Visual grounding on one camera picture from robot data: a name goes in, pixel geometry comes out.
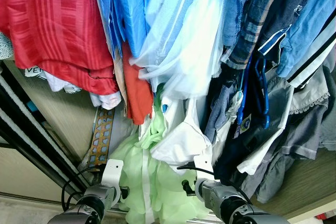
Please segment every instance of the closet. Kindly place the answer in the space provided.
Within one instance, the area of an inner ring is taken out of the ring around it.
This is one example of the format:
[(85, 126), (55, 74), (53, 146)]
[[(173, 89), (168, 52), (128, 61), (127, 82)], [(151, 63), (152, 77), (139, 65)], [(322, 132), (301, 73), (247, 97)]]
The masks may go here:
[[(86, 91), (76, 94), (52, 92), (46, 81), (26, 78), (12, 60), (6, 60), (4, 64), (57, 133), (59, 145), (68, 150), (69, 158), (80, 161), (90, 147), (95, 119), (96, 109), (89, 94)], [(336, 153), (319, 149), (315, 161), (297, 161), (288, 170), (281, 190), (272, 200), (266, 204), (252, 200), (261, 209), (295, 223), (336, 208), (335, 178)], [(210, 215), (208, 219), (213, 220), (214, 216)]]

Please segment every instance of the striped red fabric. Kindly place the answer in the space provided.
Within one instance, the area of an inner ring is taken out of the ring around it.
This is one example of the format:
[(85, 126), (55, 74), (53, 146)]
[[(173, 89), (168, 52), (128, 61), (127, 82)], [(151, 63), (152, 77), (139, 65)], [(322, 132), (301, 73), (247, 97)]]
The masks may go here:
[(119, 90), (96, 0), (6, 0), (6, 5), (17, 67), (38, 65), (100, 95)]

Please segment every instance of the patterned fabric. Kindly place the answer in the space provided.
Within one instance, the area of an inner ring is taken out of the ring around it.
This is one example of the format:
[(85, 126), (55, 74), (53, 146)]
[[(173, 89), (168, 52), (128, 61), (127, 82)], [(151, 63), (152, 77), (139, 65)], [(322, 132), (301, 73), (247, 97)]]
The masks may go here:
[(272, 2), (273, 0), (251, 0), (236, 46), (225, 62), (231, 68), (245, 69)]
[[(95, 94), (118, 92), (97, 0), (6, 0), (16, 66)], [(0, 29), (5, 27), (0, 20)]]
[(0, 32), (0, 60), (8, 59), (12, 56), (14, 56), (14, 53), (11, 40)]

